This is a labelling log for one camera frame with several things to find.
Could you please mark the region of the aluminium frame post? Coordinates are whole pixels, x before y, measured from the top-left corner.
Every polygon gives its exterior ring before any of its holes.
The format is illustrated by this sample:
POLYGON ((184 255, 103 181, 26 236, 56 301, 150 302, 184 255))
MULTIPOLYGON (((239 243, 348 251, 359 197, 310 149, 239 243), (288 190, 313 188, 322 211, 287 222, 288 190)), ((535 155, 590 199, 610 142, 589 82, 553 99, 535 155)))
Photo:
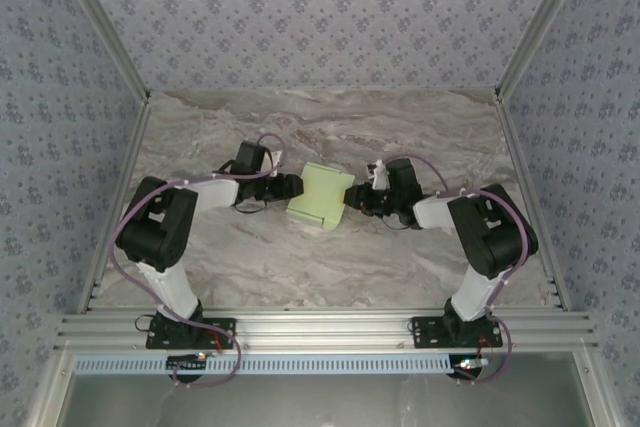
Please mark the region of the aluminium frame post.
POLYGON ((136 99, 145 104, 148 99, 148 89, 105 8, 99 0, 78 0, 78 2, 114 61, 124 82, 136 99))
POLYGON ((540 1, 500 81, 496 84, 495 93, 499 103, 505 104, 513 93, 565 1, 540 1))

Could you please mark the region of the light green paper box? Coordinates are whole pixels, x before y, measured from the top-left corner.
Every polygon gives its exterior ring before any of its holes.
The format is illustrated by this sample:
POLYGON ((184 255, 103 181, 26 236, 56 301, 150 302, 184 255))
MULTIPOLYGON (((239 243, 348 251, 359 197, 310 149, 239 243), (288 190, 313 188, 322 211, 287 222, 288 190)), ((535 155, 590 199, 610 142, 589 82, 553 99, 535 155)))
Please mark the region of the light green paper box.
POLYGON ((344 195, 353 186, 355 176, 307 162, 300 177, 304 192, 289 201, 287 214, 319 223, 326 231, 334 230, 342 219, 344 195))

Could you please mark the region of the grey metal panel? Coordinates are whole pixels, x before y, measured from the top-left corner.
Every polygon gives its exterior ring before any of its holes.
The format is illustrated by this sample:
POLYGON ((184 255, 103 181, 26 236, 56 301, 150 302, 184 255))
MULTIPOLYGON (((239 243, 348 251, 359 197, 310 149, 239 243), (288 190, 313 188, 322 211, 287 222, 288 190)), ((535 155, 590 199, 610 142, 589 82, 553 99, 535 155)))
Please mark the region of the grey metal panel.
POLYGON ((239 376, 181 389, 160 376, 79 376, 59 427, 593 427, 571 380, 488 385, 435 375, 239 376))

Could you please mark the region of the aluminium mounting rail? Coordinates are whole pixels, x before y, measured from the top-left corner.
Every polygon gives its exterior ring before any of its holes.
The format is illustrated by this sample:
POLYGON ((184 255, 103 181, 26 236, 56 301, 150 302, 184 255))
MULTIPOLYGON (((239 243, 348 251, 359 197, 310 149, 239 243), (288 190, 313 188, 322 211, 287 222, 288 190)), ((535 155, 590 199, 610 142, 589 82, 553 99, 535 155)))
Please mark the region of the aluminium mounting rail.
MULTIPOLYGON (((249 354, 404 353, 413 348, 409 321, 438 316, 434 309, 212 309, 211 317, 237 320, 236 338, 249 354)), ((62 318, 54 348, 77 353, 122 353, 145 348, 140 328, 148 321, 135 309, 96 309, 62 318)), ((511 333, 514 350, 571 352, 598 347, 586 313, 550 308, 496 311, 511 333)))

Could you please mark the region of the small electronics board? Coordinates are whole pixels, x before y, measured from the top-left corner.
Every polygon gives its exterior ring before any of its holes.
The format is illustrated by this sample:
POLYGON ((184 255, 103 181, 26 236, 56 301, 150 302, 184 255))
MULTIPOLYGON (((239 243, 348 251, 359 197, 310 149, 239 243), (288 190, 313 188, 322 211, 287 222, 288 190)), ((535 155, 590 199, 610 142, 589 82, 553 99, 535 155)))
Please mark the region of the small electronics board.
POLYGON ((207 364, 207 355, 203 353, 172 355, 168 356, 165 361, 165 369, 167 371, 180 370, 205 370, 207 364))
POLYGON ((489 360, 483 357, 451 356, 450 361, 453 368, 450 377, 465 381, 475 381, 489 365, 489 360))

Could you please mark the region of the aluminium table side rail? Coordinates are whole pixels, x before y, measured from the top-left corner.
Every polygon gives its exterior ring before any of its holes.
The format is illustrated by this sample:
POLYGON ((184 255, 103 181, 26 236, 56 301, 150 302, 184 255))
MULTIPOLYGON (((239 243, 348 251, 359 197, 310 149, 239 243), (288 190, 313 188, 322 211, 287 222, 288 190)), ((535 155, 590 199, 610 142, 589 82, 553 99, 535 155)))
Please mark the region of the aluminium table side rail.
POLYGON ((506 144, 515 168, 529 223, 538 236, 539 256, 543 268, 555 286, 555 305, 564 311, 571 311, 569 292, 564 283, 562 270, 554 252, 548 228, 535 192, 524 152, 520 146, 517 131, 511 118, 508 105, 499 96, 496 97, 497 113, 505 136, 506 144))
POLYGON ((126 191, 138 158, 139 150, 149 119, 149 98, 141 102, 140 111, 136 117, 131 139, 128 142, 120 174, 115 185, 112 200, 107 211, 106 223, 100 233, 96 249, 89 266, 87 277, 76 308, 77 314, 85 314, 91 302, 94 288, 100 284, 104 269, 108 263, 108 249, 111 236, 121 218, 122 207, 126 191))

